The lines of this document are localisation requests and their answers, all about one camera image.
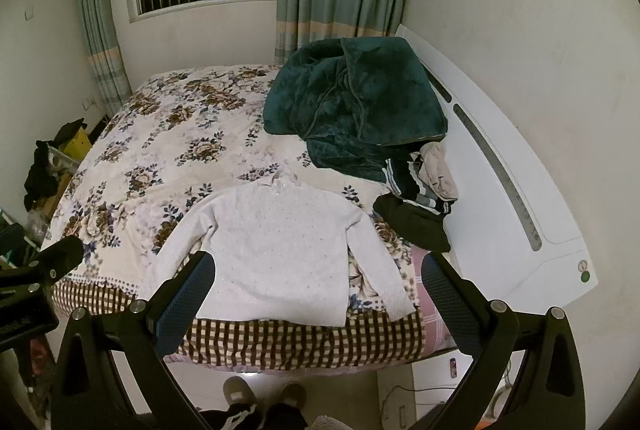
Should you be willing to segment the white knit sweater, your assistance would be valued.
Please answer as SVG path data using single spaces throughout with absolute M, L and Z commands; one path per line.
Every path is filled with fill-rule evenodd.
M 414 310 L 369 215 L 292 173 L 280 171 L 195 204 L 145 272 L 140 297 L 151 297 L 169 280 L 194 245 L 215 261 L 201 319 L 342 327 L 350 258 L 392 321 Z

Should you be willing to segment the pile of dark clothes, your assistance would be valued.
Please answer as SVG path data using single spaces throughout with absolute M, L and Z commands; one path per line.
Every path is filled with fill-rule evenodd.
M 390 191 L 375 200 L 373 210 L 408 243 L 448 253 L 451 245 L 444 220 L 457 201 L 443 201 L 419 178 L 420 150 L 385 162 L 383 172 Z

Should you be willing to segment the clutter pile beside bed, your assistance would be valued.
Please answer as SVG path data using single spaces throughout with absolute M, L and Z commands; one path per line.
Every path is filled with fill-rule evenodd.
M 24 207 L 29 213 L 58 194 L 64 176 L 73 176 L 111 120 L 103 116 L 92 130 L 83 118 L 64 124 L 52 140 L 36 141 L 34 162 L 24 183 Z

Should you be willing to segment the white bed headboard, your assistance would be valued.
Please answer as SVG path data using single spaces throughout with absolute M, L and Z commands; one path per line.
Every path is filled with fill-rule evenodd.
M 444 221 L 449 257 L 488 299 L 513 310 L 566 308 L 597 286 L 574 216 L 548 170 L 494 101 L 409 27 L 398 27 L 435 89 L 459 198 Z

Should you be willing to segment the right grey slipper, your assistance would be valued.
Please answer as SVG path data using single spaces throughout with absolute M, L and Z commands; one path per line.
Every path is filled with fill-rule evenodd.
M 281 390 L 277 402 L 302 410 L 306 404 L 307 392 L 301 384 L 291 382 Z

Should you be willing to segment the floral bed blanket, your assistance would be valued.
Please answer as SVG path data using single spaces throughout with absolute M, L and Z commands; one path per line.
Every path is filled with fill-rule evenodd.
M 81 162 L 46 235 L 47 244 L 74 235 L 85 248 L 81 265 L 54 286 L 61 317 L 79 307 L 93 314 L 124 309 L 194 204 L 280 169 L 371 210 L 385 191 L 381 183 L 317 168 L 299 138 L 264 130 L 262 109 L 277 74 L 277 66 L 263 64 L 189 68 L 156 75 L 134 93 Z M 198 317 L 176 359 L 235 372 L 348 374 L 450 348 L 448 329 L 419 279 L 421 250 L 385 222 L 375 226 L 416 307 L 411 315 L 391 321 L 351 265 L 344 327 Z

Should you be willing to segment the beige folded garment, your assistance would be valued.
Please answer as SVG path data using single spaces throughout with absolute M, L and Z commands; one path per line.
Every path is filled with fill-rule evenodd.
M 446 162 L 446 152 L 439 142 L 424 144 L 420 150 L 422 164 L 419 178 L 443 201 L 454 202 L 459 191 Z

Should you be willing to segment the dark green plush blanket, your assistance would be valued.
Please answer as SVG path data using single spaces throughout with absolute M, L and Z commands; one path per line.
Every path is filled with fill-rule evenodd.
M 401 37 L 303 46 L 273 80 L 262 118 L 270 135 L 303 140 L 314 166 L 378 182 L 388 159 L 448 131 L 425 68 Z

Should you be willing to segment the teal curtain left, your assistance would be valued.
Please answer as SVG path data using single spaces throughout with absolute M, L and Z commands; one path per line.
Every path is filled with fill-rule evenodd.
M 132 90 L 112 15 L 111 0 L 77 0 L 91 73 L 108 116 L 114 116 Z

